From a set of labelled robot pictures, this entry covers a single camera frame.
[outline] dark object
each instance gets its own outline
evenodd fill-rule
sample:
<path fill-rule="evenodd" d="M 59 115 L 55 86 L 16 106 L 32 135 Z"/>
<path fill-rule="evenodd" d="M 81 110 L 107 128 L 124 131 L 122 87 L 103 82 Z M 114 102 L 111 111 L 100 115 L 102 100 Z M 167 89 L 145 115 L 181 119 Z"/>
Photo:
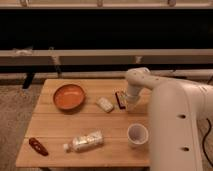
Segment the dark object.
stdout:
<path fill-rule="evenodd" d="M 212 17 L 212 9 L 4 8 L 0 49 L 211 49 Z"/>
<path fill-rule="evenodd" d="M 46 148 L 37 139 L 30 138 L 29 139 L 29 144 L 39 154 L 41 154 L 43 156 L 48 156 L 49 155 L 49 153 L 46 150 Z"/>
<path fill-rule="evenodd" d="M 125 93 L 123 91 L 115 92 L 115 97 L 120 109 L 126 109 L 124 96 L 125 96 Z"/>
<path fill-rule="evenodd" d="M 212 124 L 211 124 L 211 122 L 210 122 L 210 120 L 209 120 L 208 118 L 207 118 L 206 120 L 207 120 L 207 122 L 208 122 L 208 124 L 209 124 L 209 129 L 208 129 L 208 131 L 206 132 L 206 134 L 205 134 L 204 137 L 203 137 L 202 148 L 203 148 L 203 153 L 204 153 L 204 155 L 205 155 L 207 161 L 209 162 L 209 164 L 210 164 L 211 167 L 213 168 L 213 163 L 212 163 L 212 161 L 209 159 L 209 156 L 208 156 L 208 154 L 207 154 L 207 152 L 206 152 L 206 148 L 205 148 L 206 138 L 208 137 L 209 133 L 211 132 Z"/>
<path fill-rule="evenodd" d="M 35 76 L 35 73 L 27 73 L 27 78 L 25 79 L 24 84 L 22 86 L 23 89 L 28 89 L 28 87 L 33 81 L 34 76 Z"/>

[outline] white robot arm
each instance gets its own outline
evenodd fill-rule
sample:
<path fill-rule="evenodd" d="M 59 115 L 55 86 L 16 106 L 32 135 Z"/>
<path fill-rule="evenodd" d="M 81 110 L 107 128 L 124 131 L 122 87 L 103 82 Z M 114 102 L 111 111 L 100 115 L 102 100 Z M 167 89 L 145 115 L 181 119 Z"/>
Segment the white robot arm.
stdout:
<path fill-rule="evenodd" d="M 213 114 L 213 87 L 152 76 L 147 68 L 126 72 L 127 103 L 143 87 L 152 91 L 148 107 L 151 171 L 202 171 L 196 120 Z"/>

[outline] table leg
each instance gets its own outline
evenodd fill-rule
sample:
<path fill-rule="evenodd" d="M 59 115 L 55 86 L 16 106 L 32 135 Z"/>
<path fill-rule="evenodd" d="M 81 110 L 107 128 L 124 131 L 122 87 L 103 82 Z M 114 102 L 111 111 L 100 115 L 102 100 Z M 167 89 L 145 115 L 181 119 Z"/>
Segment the table leg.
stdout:
<path fill-rule="evenodd" d="M 40 167 L 40 169 L 41 169 L 42 171 L 51 171 L 51 169 L 48 168 L 48 167 Z"/>

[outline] gray floor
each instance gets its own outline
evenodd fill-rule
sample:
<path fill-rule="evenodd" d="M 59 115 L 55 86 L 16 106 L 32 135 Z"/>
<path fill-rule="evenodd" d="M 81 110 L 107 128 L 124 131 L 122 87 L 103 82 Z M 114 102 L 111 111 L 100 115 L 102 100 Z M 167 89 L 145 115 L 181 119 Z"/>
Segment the gray floor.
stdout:
<path fill-rule="evenodd" d="M 23 90 L 21 85 L 0 85 L 0 171 L 36 171 L 37 168 L 24 169 L 16 168 L 15 160 L 22 143 L 26 128 L 31 118 L 31 113 L 35 107 L 42 84 L 33 84 L 29 89 Z M 207 122 L 199 121 L 199 135 L 202 138 L 207 130 Z M 213 131 L 207 140 L 207 149 L 213 161 Z M 210 166 L 203 157 L 205 171 L 209 171 Z M 80 169 L 53 169 L 61 170 L 85 170 Z M 141 170 L 138 168 L 88 168 L 86 170 Z"/>

